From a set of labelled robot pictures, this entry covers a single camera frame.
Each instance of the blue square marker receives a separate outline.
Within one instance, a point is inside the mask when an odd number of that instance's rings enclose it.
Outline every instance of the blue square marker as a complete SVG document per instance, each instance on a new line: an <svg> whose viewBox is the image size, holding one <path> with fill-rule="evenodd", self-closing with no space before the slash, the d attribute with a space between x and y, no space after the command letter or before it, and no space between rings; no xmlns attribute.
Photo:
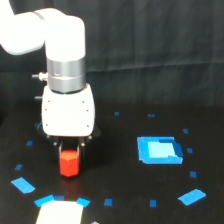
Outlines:
<svg viewBox="0 0 224 224"><path fill-rule="evenodd" d="M187 148L187 152L188 153L193 153L193 149L192 148Z"/></svg>
<svg viewBox="0 0 224 224"><path fill-rule="evenodd" d="M40 125L40 123L35 123L34 127L37 128Z"/></svg>
<svg viewBox="0 0 224 224"><path fill-rule="evenodd" d="M64 201L65 197L64 196L54 196L54 200L56 201Z"/></svg>
<svg viewBox="0 0 224 224"><path fill-rule="evenodd" d="M27 146L31 146L31 145L33 145L33 141L28 141L28 142L26 143L26 145L27 145Z"/></svg>
<svg viewBox="0 0 224 224"><path fill-rule="evenodd" d="M148 114L148 117L155 117L155 114Z"/></svg>
<svg viewBox="0 0 224 224"><path fill-rule="evenodd" d="M206 197L206 194L198 189L195 189L181 197L178 198L178 200L182 201L185 205L190 205L201 198Z"/></svg>
<svg viewBox="0 0 224 224"><path fill-rule="evenodd" d="M83 207L86 207L90 201L86 200L86 199L83 199L83 198L79 198L77 201L76 201L77 204L79 205L82 205Z"/></svg>
<svg viewBox="0 0 224 224"><path fill-rule="evenodd" d="M43 204L50 202L50 201L54 201L53 195L49 195L47 197L36 200L36 201L34 201L34 203L36 204L37 207L41 207Z"/></svg>
<svg viewBox="0 0 224 224"><path fill-rule="evenodd" d="M150 200L150 207L155 208L156 207L156 200Z"/></svg>
<svg viewBox="0 0 224 224"><path fill-rule="evenodd" d="M197 173L195 171L191 171L190 172L191 177L196 178L197 177Z"/></svg>
<svg viewBox="0 0 224 224"><path fill-rule="evenodd" d="M183 129L183 132L184 132L184 134L188 134L189 133L188 129Z"/></svg>
<svg viewBox="0 0 224 224"><path fill-rule="evenodd" d="M31 193L35 190L35 188L29 184L25 179L20 177L19 179L11 181L11 183L17 187L23 194Z"/></svg>
<svg viewBox="0 0 224 224"><path fill-rule="evenodd" d="M175 154L174 137L138 137L137 141L139 160L143 163L182 164L183 158Z"/></svg>
<svg viewBox="0 0 224 224"><path fill-rule="evenodd" d="M22 164L18 164L17 166L16 166L16 168L15 168L15 170L20 170L21 168L22 168Z"/></svg>
<svg viewBox="0 0 224 224"><path fill-rule="evenodd" d="M104 206L112 206L112 199L105 199Z"/></svg>

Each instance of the blue tape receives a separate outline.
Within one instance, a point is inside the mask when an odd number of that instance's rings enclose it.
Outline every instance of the blue tape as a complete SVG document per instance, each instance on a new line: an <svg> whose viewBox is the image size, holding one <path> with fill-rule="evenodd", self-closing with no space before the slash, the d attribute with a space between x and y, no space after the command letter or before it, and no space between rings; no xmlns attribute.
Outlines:
<svg viewBox="0 0 224 224"><path fill-rule="evenodd" d="M33 145L33 141L28 141L28 142L26 143L26 145L27 145L27 146L31 146L31 145Z"/></svg>
<svg viewBox="0 0 224 224"><path fill-rule="evenodd" d="M65 196L54 196L54 200L64 201L65 200Z"/></svg>
<svg viewBox="0 0 224 224"><path fill-rule="evenodd" d="M160 139L159 142L160 143L172 143L175 154L177 156L181 156L181 157L183 156L183 151L182 151L181 145L180 145L180 143L176 143L175 140Z"/></svg>
<svg viewBox="0 0 224 224"><path fill-rule="evenodd" d="M22 164L18 164L17 166L16 166L16 168L15 168L15 170L20 170L21 168L22 168Z"/></svg>
<svg viewBox="0 0 224 224"><path fill-rule="evenodd" d="M178 200L182 201L185 205L190 205L202 198L206 197L206 194L198 189L195 189L181 197Z"/></svg>
<svg viewBox="0 0 224 224"><path fill-rule="evenodd" d="M193 178L197 178L197 173L195 171L191 171L190 176Z"/></svg>
<svg viewBox="0 0 224 224"><path fill-rule="evenodd" d="M188 153L193 153L193 149L192 148L187 148L187 152Z"/></svg>
<svg viewBox="0 0 224 224"><path fill-rule="evenodd" d="M83 207L86 207L90 201L86 200L86 199L83 199L83 198L79 198L77 201L76 201L77 204L79 205L82 205Z"/></svg>
<svg viewBox="0 0 224 224"><path fill-rule="evenodd" d="M180 143L176 143L176 142L174 142L174 143L173 143L173 146L174 146L175 154L176 154L177 156L183 156L183 151L182 151L182 149L181 149Z"/></svg>
<svg viewBox="0 0 224 224"><path fill-rule="evenodd" d="M43 204L50 202L50 201L54 201L53 195L49 195L47 197L38 199L38 200L34 201L34 203L36 204L37 207L41 207Z"/></svg>
<svg viewBox="0 0 224 224"><path fill-rule="evenodd" d="M169 156L167 158L150 158L148 142L170 141L174 142L174 137L138 137L139 160L146 164L182 164L181 157Z"/></svg>
<svg viewBox="0 0 224 224"><path fill-rule="evenodd" d="M157 206L156 200L150 200L150 207L155 208Z"/></svg>
<svg viewBox="0 0 224 224"><path fill-rule="evenodd" d="M155 117L155 114L148 114L148 117Z"/></svg>
<svg viewBox="0 0 224 224"><path fill-rule="evenodd" d="M105 199L104 206L112 206L112 199Z"/></svg>
<svg viewBox="0 0 224 224"><path fill-rule="evenodd" d="M11 181L11 183L16 186L20 191L22 191L23 194L27 194L35 190L35 188L22 177Z"/></svg>
<svg viewBox="0 0 224 224"><path fill-rule="evenodd" d="M183 132L184 132L185 134L188 134L188 133L189 133L188 129L183 129Z"/></svg>
<svg viewBox="0 0 224 224"><path fill-rule="evenodd" d="M182 164L183 158L181 157L167 157L167 158L148 158L143 162L146 164Z"/></svg>

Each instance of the red block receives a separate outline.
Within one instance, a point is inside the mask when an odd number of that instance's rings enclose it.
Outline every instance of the red block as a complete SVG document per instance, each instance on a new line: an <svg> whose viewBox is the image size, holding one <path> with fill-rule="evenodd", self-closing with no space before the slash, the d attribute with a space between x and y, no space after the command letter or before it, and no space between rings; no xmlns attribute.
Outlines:
<svg viewBox="0 0 224 224"><path fill-rule="evenodd" d="M60 155L60 173L66 177L72 177L79 173L78 152L74 150L63 150Z"/></svg>

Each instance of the white block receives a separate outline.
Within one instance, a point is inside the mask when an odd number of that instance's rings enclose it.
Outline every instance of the white block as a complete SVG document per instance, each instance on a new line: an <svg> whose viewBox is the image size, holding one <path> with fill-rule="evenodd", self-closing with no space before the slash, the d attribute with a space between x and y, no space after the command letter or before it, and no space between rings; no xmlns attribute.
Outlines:
<svg viewBox="0 0 224 224"><path fill-rule="evenodd" d="M51 201L41 206L36 224L80 224L83 206L71 201Z"/></svg>
<svg viewBox="0 0 224 224"><path fill-rule="evenodd" d="M172 143L149 142L148 147L150 158L176 157Z"/></svg>

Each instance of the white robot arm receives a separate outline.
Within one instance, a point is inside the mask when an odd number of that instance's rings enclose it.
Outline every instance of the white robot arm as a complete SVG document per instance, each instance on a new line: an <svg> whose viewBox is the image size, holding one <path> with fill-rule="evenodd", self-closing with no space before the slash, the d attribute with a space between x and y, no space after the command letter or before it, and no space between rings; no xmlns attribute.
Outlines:
<svg viewBox="0 0 224 224"><path fill-rule="evenodd" d="M43 130L50 136L89 136L95 105L85 76L85 26L53 9L14 15L0 0L0 44L12 55L36 51L45 43L47 86L42 96Z"/></svg>

